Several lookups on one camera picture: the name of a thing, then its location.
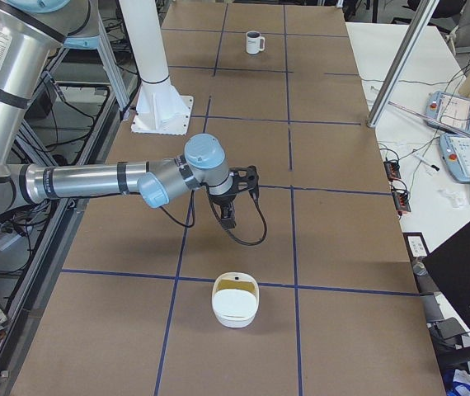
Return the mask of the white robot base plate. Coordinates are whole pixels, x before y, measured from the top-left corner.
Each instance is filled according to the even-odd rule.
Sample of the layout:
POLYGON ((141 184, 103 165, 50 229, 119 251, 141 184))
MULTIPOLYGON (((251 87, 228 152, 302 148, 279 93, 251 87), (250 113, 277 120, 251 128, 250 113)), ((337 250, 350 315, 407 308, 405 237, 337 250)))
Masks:
POLYGON ((194 98, 180 95, 172 85, 156 3, 123 0, 120 9, 141 82, 132 131, 186 134, 194 98))

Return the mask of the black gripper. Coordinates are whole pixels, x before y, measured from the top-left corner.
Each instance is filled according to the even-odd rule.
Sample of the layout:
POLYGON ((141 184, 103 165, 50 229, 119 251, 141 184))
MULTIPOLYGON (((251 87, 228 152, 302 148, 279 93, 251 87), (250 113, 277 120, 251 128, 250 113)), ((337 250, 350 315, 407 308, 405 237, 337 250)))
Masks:
POLYGON ((213 195, 208 194, 210 202, 214 205, 214 212, 220 218, 220 224, 224 229, 235 229, 234 194, 213 195))

